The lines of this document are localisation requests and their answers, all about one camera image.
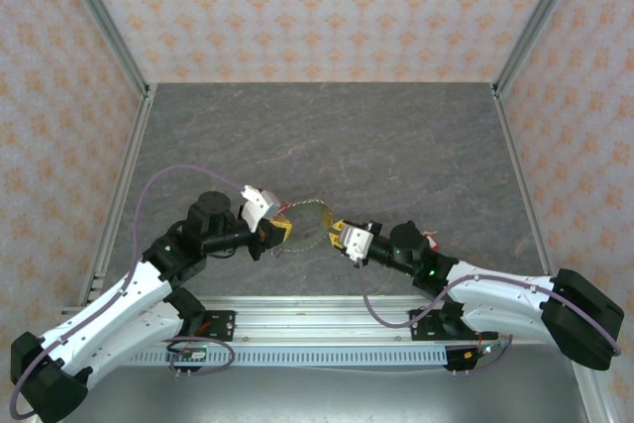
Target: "orange floral wallpaper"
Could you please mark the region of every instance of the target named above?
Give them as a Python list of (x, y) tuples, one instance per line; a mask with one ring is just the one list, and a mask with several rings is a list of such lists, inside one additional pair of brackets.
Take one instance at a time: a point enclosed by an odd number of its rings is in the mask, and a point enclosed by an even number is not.
[(625, 310), (609, 372), (634, 415), (634, 0), (561, 0), (506, 95), (522, 167), (557, 266)]
[(105, 0), (145, 78), (492, 81), (537, 0)]
[(0, 0), (0, 28), (0, 420), (9, 421), (8, 349), (76, 303), (138, 97), (81, 0)]

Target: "metal ring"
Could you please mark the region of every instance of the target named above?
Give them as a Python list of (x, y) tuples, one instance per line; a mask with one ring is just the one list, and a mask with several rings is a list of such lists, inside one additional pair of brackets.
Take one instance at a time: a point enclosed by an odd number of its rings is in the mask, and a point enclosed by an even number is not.
[(279, 247), (276, 247), (271, 251), (271, 253), (278, 257), (281, 253), (301, 253), (307, 250), (310, 250), (321, 242), (323, 242), (328, 237), (328, 230), (330, 229), (333, 223), (333, 212), (328, 208), (328, 206), (319, 198), (307, 198), (305, 200), (300, 200), (297, 202), (292, 202), (285, 204), (279, 211), (279, 215), (284, 216), (286, 219), (290, 220), (285, 212), (288, 210), (296, 210), (296, 209), (308, 209), (314, 210), (315, 218), (319, 217), (320, 227), (317, 231), (309, 237), (303, 238), (301, 240), (294, 241), (292, 245), (289, 245), (288, 242), (284, 242)]

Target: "black bracket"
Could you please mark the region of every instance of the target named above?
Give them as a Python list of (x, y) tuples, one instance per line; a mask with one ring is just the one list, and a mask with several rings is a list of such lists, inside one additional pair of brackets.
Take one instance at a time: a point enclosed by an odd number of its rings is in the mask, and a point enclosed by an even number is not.
[[(236, 329), (236, 311), (205, 311), (196, 337), (209, 337), (222, 342), (232, 342)], [(192, 342), (181, 355), (174, 360), (174, 368), (180, 371), (191, 371), (192, 373), (202, 369), (202, 366), (179, 366), (183, 363), (204, 363), (207, 361), (207, 349), (198, 347), (198, 342)], [(167, 347), (171, 352), (178, 352), (173, 344)]]
[[(408, 312), (409, 318), (413, 319), (420, 314), (420, 309), (412, 309)], [(476, 332), (463, 328), (456, 332), (448, 332), (440, 317), (441, 309), (434, 309), (420, 321), (410, 327), (413, 342), (426, 341), (476, 341), (482, 337), (483, 341), (497, 340), (496, 332)]]
[(236, 311), (205, 311), (198, 337), (210, 337), (223, 342), (234, 340)]
[(443, 367), (448, 371), (473, 370), (476, 368), (477, 359), (477, 346), (447, 351), (447, 364)]

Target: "gray stone surface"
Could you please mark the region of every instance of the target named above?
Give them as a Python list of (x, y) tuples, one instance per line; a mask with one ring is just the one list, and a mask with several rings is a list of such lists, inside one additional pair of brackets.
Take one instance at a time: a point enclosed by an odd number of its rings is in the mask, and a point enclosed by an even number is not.
[[(336, 217), (384, 233), (414, 220), (442, 251), (470, 263), (541, 274), (526, 211), (484, 83), (161, 84), (107, 272), (130, 264), (131, 223), (145, 182), (178, 162), (295, 201), (323, 199)], [(141, 249), (184, 218), (206, 190), (238, 191), (194, 171), (170, 172), (143, 207)], [(411, 294), (410, 279), (369, 267), (373, 292)], [(352, 263), (324, 242), (254, 263), (245, 251), (209, 261), (197, 295), (359, 294)]]

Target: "patterned wallpaper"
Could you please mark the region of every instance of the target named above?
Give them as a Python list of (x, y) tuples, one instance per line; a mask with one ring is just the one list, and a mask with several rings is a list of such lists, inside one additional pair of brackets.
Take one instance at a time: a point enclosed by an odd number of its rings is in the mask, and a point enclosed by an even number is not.
[(81, 0), (0, 0), (0, 421), (9, 352), (75, 304), (138, 98)]
[(105, 0), (160, 81), (492, 81), (537, 0)]
[(609, 372), (634, 415), (634, 0), (561, 0), (505, 98), (554, 264), (625, 310)]

